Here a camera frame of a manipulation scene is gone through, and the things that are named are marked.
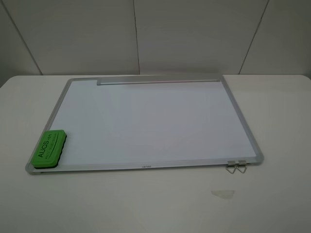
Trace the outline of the green foam whiteboard eraser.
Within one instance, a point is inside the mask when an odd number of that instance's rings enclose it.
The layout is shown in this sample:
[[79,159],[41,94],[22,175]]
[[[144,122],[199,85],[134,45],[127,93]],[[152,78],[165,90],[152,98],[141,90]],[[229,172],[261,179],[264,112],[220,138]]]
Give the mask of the green foam whiteboard eraser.
[[35,169],[48,169],[58,166],[67,134],[64,130],[45,131],[31,159]]

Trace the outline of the white aluminium-framed whiteboard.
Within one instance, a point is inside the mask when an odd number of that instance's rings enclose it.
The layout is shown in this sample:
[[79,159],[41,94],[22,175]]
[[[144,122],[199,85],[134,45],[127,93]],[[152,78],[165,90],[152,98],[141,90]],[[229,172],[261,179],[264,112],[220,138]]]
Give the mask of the white aluminium-framed whiteboard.
[[64,130],[58,166],[29,174],[259,165],[264,156],[224,76],[220,82],[97,85],[69,79],[40,136]]

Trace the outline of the silver marker tray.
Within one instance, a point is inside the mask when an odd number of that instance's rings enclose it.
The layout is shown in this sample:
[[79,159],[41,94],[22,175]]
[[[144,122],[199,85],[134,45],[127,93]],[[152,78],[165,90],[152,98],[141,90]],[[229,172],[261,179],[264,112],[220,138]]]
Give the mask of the silver marker tray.
[[113,76],[98,78],[97,85],[119,84],[147,84],[147,83],[193,83],[193,82],[220,82],[221,74],[172,74],[172,75],[136,75],[136,76]]

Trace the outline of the left metal hanging clip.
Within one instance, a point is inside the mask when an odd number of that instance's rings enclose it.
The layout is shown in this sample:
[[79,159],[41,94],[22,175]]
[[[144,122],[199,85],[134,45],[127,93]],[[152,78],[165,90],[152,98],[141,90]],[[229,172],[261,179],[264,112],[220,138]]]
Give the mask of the left metal hanging clip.
[[237,169],[237,164],[236,161],[228,161],[227,166],[226,166],[226,170],[230,173],[230,174],[234,174],[235,171]]

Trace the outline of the metal hanging clip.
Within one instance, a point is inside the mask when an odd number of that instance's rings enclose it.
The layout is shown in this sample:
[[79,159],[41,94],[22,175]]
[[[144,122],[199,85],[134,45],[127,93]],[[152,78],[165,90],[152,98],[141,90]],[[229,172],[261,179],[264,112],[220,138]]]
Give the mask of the metal hanging clip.
[[240,173],[245,174],[246,171],[247,171],[248,165],[249,165],[249,163],[248,163],[246,160],[239,160],[239,161],[236,163],[236,169],[237,169]]
[[226,170],[230,173],[230,174],[234,174],[235,171],[237,169],[237,164],[236,161],[228,161],[227,166],[226,166]]

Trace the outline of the right metal hanging clip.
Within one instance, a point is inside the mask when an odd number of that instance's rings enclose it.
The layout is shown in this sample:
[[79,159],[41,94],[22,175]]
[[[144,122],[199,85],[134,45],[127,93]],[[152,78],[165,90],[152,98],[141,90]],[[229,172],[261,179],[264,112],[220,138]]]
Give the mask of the right metal hanging clip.
[[246,160],[239,160],[239,161],[236,163],[236,169],[237,169],[240,173],[245,174],[246,171],[247,171],[248,165],[249,165],[249,163],[248,163]]

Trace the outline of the clear tape piece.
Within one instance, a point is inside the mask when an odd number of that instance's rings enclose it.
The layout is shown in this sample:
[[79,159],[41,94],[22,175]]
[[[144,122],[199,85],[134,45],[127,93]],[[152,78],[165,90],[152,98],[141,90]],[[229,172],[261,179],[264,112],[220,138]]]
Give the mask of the clear tape piece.
[[235,194],[235,190],[211,190],[212,195],[224,200],[230,200]]

